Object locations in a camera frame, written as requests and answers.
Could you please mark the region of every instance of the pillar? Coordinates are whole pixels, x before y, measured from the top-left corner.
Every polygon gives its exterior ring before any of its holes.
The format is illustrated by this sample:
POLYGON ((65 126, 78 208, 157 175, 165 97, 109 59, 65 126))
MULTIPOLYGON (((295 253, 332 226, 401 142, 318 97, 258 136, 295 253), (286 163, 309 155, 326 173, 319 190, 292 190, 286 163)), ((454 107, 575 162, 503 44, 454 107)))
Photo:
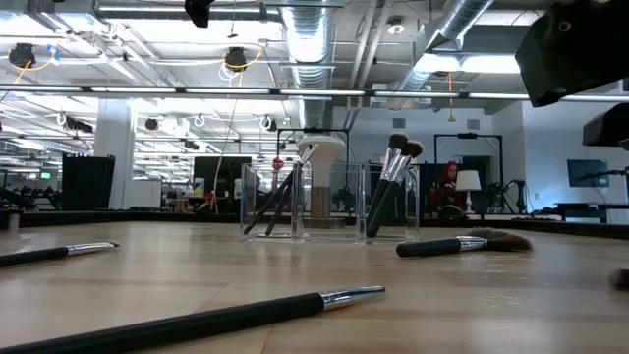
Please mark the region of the pillar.
POLYGON ((136 115, 129 99, 98 100, 94 156, 116 156, 109 208, 128 209, 133 178, 136 115))

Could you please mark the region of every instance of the brush handle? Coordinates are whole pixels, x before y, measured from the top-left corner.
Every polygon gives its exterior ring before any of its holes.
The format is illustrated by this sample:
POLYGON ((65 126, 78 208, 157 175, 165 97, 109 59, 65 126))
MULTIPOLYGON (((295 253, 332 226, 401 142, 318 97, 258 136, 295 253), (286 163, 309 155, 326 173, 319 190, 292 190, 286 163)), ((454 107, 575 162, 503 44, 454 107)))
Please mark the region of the brush handle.
POLYGON ((377 187, 375 188, 375 193, 373 194, 373 198, 372 198, 372 206, 370 207, 370 213, 367 216, 367 225, 369 225, 370 222, 372 222, 373 215, 375 214, 375 210, 377 209, 377 206, 380 204, 380 201, 382 200, 382 195, 384 194, 384 191, 386 190, 386 187, 388 185, 389 185, 389 181, 385 179, 381 179, 377 182, 377 187))
POLYGON ((312 316, 323 311, 319 293, 292 296, 170 319, 129 324, 0 349, 5 354, 114 354, 214 336, 312 316))
POLYGON ((243 234, 247 235, 251 232, 251 230, 256 226, 256 224, 262 220, 264 213, 277 201, 277 199, 282 195, 282 191, 288 186, 289 183, 293 180, 293 171, 288 174, 288 177, 282 182, 277 191, 273 192, 271 197, 266 201, 266 203, 260 208, 259 212, 254 216, 254 219, 249 222, 245 230, 243 230, 243 234))
POLYGON ((0 267, 19 266, 41 261, 58 260, 67 256, 67 247, 56 247, 47 250, 20 252, 13 255, 0 256, 0 267))
POLYGON ((367 225, 367 237, 373 238, 377 236, 377 232, 380 229, 380 226, 382 225, 384 219, 389 213, 391 204, 395 201, 395 195, 397 194, 398 188, 399 185, 395 182, 389 182, 386 186, 386 190, 382 194, 382 199, 377 205, 377 210, 373 214, 373 219, 367 225))
POLYGON ((395 248, 395 252, 401 258, 451 255, 460 251, 461 240, 458 238, 405 242, 395 248))
POLYGON ((277 204, 277 209, 275 210, 275 214, 273 215, 273 217, 271 217, 271 221, 268 223, 268 226, 266 227, 266 231, 264 231, 264 235, 268 236, 271 234, 271 232, 273 232, 273 228, 275 227, 277 220, 279 220, 279 217, 282 215, 282 209, 286 205, 286 202, 288 202, 288 198, 291 195, 292 186, 293 186, 293 183, 289 182, 286 188, 284 189, 284 194, 282 195, 282 199, 277 204))

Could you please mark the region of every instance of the table surface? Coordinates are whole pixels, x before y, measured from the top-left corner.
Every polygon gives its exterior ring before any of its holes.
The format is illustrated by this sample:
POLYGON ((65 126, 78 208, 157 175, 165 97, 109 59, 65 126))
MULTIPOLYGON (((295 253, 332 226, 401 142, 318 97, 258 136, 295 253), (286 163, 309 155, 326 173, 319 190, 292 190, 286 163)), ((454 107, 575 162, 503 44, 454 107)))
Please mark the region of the table surface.
MULTIPOLYGON (((9 253, 122 246, 0 269, 0 347, 318 290, 384 285, 387 296, 151 353, 629 353, 629 292, 607 274, 629 243, 521 232, 532 254, 401 260, 394 244, 240 242, 238 225, 120 222, 0 235, 9 253)), ((423 229, 423 238, 461 234, 423 229)))

